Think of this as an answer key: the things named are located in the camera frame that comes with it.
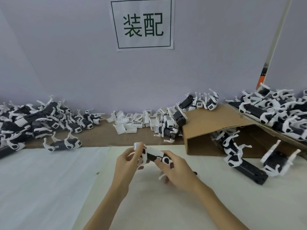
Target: forearm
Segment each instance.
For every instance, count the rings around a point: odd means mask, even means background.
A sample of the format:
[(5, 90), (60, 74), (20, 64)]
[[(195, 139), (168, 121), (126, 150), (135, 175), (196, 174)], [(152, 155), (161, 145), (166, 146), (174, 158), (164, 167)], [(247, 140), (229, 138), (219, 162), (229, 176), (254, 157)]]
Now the forearm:
[(194, 189), (194, 194), (203, 204), (209, 216), (220, 230), (248, 230), (248, 228), (235, 217), (218, 199), (214, 191), (199, 181)]
[(83, 230), (109, 229), (122, 200), (123, 196), (120, 188), (111, 186)]

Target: sign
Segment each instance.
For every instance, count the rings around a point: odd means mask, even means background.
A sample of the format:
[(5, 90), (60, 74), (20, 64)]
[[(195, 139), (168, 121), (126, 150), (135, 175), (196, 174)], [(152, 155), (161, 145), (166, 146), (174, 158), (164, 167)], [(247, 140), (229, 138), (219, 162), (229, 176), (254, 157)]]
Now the sign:
[(117, 51), (173, 49), (175, 0), (110, 1)]

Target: black border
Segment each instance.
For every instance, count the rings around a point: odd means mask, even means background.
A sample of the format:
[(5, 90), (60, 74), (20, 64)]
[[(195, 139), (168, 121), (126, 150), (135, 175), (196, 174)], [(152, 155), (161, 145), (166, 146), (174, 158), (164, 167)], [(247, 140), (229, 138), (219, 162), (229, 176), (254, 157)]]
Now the black border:
[[(118, 49), (125, 49), (125, 48), (146, 48), (146, 47), (119, 47), (112, 2), (124, 2), (124, 1), (150, 1), (150, 0), (123, 0), (123, 1), (111, 1), (112, 15), (113, 15), (113, 21), (114, 21), (114, 27), (115, 27), (115, 33), (116, 33), (116, 39), (117, 39), (117, 46), (118, 46)], [(171, 23), (170, 23), (170, 33), (169, 33), (169, 46), (150, 46), (150, 47), (170, 47), (170, 46), (171, 46), (171, 36), (172, 36), (172, 0), (171, 0)]]

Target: cardboard box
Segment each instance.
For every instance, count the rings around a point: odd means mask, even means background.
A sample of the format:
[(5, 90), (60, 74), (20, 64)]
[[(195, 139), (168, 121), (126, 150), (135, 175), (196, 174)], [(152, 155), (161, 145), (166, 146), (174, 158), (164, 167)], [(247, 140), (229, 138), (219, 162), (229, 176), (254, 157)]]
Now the cardboard box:
[(213, 111), (204, 108), (188, 111), (186, 125), (182, 127), (185, 150), (190, 155), (223, 156), (226, 154), (217, 141), (212, 141), (210, 133), (221, 129), (237, 127), (239, 136), (234, 139), (238, 144), (252, 145), (243, 149), (245, 158), (261, 158), (270, 147), (281, 139), (277, 150), (291, 155), (296, 149), (307, 151), (307, 144), (274, 131), (270, 127), (240, 114), (228, 105), (221, 104)]

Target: white table surface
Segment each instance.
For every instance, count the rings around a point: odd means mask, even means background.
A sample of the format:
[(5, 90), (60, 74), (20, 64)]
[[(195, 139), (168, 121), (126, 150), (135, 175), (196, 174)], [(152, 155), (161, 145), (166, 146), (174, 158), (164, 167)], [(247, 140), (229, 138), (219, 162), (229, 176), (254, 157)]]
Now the white table surface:
[[(247, 227), (307, 229), (307, 161), (297, 157), (284, 177), (257, 185), (221, 157), (190, 156), (183, 145), (152, 146), (171, 150), (186, 159), (201, 180)], [(127, 147), (112, 147), (72, 230), (81, 230), (102, 201), (112, 182), (116, 158)], [(259, 159), (247, 161), (260, 167)], [(149, 163), (138, 170), (129, 193), (110, 229), (216, 229), (206, 210), (193, 197), (158, 180), (159, 169)]]
[(0, 229), (70, 230), (108, 149), (22, 149), (2, 158)]

